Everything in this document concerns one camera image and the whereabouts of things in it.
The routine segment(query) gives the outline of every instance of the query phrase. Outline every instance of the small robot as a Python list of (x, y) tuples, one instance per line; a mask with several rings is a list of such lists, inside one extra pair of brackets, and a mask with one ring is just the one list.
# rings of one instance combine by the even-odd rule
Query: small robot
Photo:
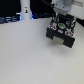
[(52, 16), (50, 25), (47, 27), (46, 37), (52, 39), (54, 42), (72, 48), (75, 38), (74, 27), (76, 25), (76, 18), (83, 19), (83, 4), (81, 0), (52, 0), (52, 3), (47, 3), (55, 11)]
[(72, 48), (75, 38), (74, 27), (76, 20), (74, 17), (58, 14), (57, 17), (53, 15), (50, 25), (47, 28), (46, 37), (52, 39), (54, 42)]

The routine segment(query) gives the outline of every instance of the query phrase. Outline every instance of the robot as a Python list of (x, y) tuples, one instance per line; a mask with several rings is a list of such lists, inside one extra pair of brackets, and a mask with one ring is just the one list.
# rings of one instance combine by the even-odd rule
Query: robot
[[(51, 4), (42, 1), (55, 11), (47, 27), (46, 37), (72, 48), (76, 18), (84, 19), (84, 0), (52, 0)], [(21, 0), (21, 10), (22, 20), (32, 19), (30, 0)]]

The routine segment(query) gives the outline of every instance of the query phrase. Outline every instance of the wire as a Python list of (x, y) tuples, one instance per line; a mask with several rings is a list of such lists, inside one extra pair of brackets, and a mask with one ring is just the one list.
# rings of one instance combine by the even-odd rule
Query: wire
[(50, 3), (47, 3), (46, 1), (42, 0), (45, 4), (52, 6)]

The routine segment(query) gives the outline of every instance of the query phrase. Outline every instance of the black object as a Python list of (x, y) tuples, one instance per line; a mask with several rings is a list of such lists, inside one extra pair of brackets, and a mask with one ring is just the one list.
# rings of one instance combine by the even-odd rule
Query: black object
[(84, 27), (84, 20), (77, 19), (77, 22)]
[(57, 17), (53, 15), (50, 26), (47, 28), (46, 37), (52, 40), (54, 37), (58, 37), (64, 41), (63, 45), (72, 48), (74, 41), (75, 41), (75, 38), (72, 36), (74, 33), (74, 27), (76, 24), (76, 21), (75, 22), (73, 21), (74, 21), (74, 17), (70, 15), (63, 16), (63, 15), (58, 14)]
[(50, 28), (47, 28), (46, 37), (48, 37), (48, 38), (53, 40), (54, 36), (56, 36), (56, 37), (58, 37), (60, 39), (63, 39), (64, 40), (63, 44), (65, 46), (67, 46), (67, 47), (72, 48), (72, 46), (74, 44), (74, 41), (75, 41), (75, 38), (67, 36), (67, 35), (64, 35), (62, 33), (59, 33), (59, 32), (57, 32), (55, 30), (50, 29)]
[(0, 17), (0, 24), (7, 23), (4, 17)]

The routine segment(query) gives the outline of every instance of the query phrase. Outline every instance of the white floor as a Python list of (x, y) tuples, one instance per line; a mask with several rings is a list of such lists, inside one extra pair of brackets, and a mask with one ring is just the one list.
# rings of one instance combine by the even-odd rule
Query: white floor
[(50, 19), (0, 24), (0, 84), (84, 84), (84, 28), (72, 49), (46, 38)]

